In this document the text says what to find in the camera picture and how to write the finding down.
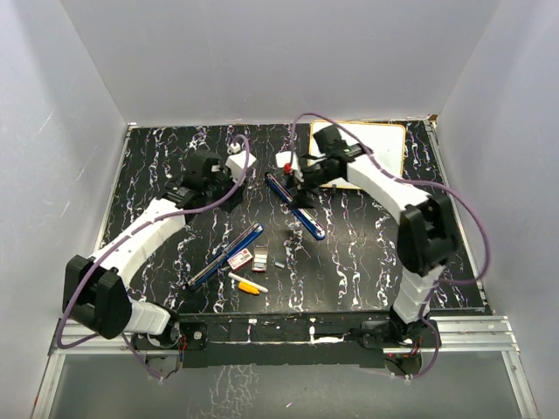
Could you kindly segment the staple tray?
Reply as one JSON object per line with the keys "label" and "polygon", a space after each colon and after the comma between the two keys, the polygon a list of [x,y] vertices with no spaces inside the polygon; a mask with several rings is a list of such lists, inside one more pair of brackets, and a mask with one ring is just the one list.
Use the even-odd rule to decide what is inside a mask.
{"label": "staple tray", "polygon": [[269,251],[265,246],[255,246],[253,259],[252,259],[252,271],[253,272],[266,272],[267,271],[267,259]]}

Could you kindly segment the yellow marker cap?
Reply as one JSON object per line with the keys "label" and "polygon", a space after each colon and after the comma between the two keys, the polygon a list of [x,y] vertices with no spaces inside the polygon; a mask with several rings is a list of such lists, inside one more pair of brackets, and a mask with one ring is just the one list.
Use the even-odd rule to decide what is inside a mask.
{"label": "yellow marker cap", "polygon": [[253,285],[249,285],[246,282],[239,282],[238,283],[238,289],[242,292],[246,292],[248,294],[251,295],[259,295],[260,294],[260,290],[256,287],[254,287]]}

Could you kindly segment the small whiteboard orange frame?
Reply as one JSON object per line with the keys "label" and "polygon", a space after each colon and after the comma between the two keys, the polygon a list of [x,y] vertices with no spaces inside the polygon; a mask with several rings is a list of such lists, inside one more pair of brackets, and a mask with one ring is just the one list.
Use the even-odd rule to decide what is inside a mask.
{"label": "small whiteboard orange frame", "polygon": [[[337,121],[365,143],[373,152],[376,161],[392,175],[401,175],[404,168],[404,143],[406,128],[403,125],[368,122],[368,121]],[[325,120],[315,120],[310,126],[310,141],[308,153],[313,156],[322,156],[314,139],[314,134],[331,124]],[[356,144],[357,141],[343,131],[341,137],[348,145]],[[359,189],[343,178],[337,178],[322,185],[323,188],[337,189]]]}

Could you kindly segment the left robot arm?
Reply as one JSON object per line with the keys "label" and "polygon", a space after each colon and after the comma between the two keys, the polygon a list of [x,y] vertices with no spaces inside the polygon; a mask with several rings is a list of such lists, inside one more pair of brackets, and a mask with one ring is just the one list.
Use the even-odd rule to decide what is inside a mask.
{"label": "left robot arm", "polygon": [[168,179],[161,193],[116,239],[89,257],[76,255],[67,263],[63,319],[73,319],[107,340],[122,333],[145,333],[159,347],[173,347],[180,326],[171,321],[168,309],[131,299],[130,282],[193,216],[237,206],[246,173],[255,161],[247,151],[225,160],[206,150],[188,155],[183,171]]}

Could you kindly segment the red white staple box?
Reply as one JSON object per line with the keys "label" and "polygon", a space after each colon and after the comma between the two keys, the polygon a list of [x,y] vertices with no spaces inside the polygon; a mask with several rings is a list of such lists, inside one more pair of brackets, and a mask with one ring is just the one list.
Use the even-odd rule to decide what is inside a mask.
{"label": "red white staple box", "polygon": [[251,254],[251,252],[247,248],[244,248],[228,258],[227,263],[233,271],[236,271],[237,269],[240,269],[244,265],[251,262],[252,259],[253,255]]}

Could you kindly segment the white marker pen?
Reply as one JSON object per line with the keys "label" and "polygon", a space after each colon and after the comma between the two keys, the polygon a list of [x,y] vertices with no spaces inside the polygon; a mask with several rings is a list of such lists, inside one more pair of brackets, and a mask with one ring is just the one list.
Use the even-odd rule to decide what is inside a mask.
{"label": "white marker pen", "polygon": [[229,272],[228,273],[228,277],[231,279],[234,279],[235,281],[239,282],[240,284],[245,284],[248,285],[256,290],[258,290],[259,292],[263,292],[263,293],[268,293],[268,289],[266,287],[264,287],[263,285],[259,285],[256,284],[254,282],[252,282],[249,279],[243,278],[233,272]]}

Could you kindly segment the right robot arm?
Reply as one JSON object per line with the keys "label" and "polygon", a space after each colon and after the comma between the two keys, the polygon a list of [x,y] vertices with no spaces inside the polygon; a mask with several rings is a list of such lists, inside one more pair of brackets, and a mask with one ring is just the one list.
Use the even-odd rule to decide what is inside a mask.
{"label": "right robot arm", "polygon": [[292,206],[310,209],[315,191],[342,178],[362,189],[396,220],[397,256],[403,266],[398,295],[391,307],[390,338],[407,347],[421,334],[428,295],[459,247],[458,226],[448,196],[431,195],[390,173],[361,142],[349,145],[345,128],[330,124],[313,134],[320,154],[304,155],[314,164],[291,168],[288,186],[296,188]]}

